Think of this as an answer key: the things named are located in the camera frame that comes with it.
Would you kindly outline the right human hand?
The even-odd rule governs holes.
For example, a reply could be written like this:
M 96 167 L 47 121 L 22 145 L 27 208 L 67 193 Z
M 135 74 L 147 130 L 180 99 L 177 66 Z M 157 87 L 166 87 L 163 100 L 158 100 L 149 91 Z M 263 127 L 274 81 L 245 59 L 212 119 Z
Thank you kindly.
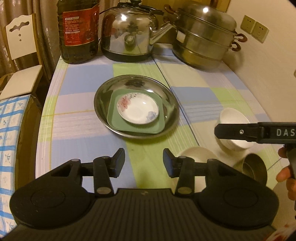
M 286 188 L 288 190 L 288 198 L 292 201 L 295 201 L 296 198 L 296 188 L 295 188 L 295 179 L 292 178 L 292 169 L 289 166 L 283 168 L 276 176 L 277 182 L 286 181 Z

